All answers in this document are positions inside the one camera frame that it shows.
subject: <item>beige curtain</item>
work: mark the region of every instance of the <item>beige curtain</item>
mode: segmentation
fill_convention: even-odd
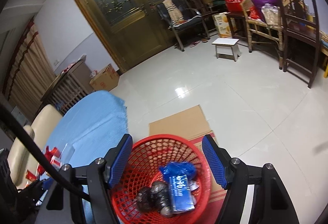
[[[15,49],[3,91],[8,101],[33,121],[40,99],[54,79],[55,73],[32,20]]]

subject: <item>blue blanket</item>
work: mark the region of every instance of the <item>blue blanket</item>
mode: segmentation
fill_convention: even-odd
[[[128,130],[124,101],[107,91],[94,92],[72,107],[60,120],[46,145],[49,149],[70,143],[73,167],[90,164],[116,147]],[[87,223],[93,223],[90,203],[83,200]]]

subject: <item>white stool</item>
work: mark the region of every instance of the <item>white stool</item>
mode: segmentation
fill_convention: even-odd
[[[241,56],[241,52],[238,47],[239,39],[231,39],[231,38],[218,38],[212,44],[215,45],[215,56],[216,58],[226,58],[232,59],[235,62],[237,61],[238,57]],[[218,53],[218,46],[220,47],[230,47],[232,50],[232,55],[228,54],[220,54]]]

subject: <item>purple cloth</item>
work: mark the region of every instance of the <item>purple cloth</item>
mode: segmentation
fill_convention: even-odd
[[[278,6],[278,0],[252,0],[261,20],[266,23],[265,17],[262,13],[262,7],[265,4],[269,4],[271,6]]]

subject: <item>brown door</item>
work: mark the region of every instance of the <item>brown door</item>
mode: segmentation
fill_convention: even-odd
[[[85,0],[127,69],[167,48],[147,0]]]

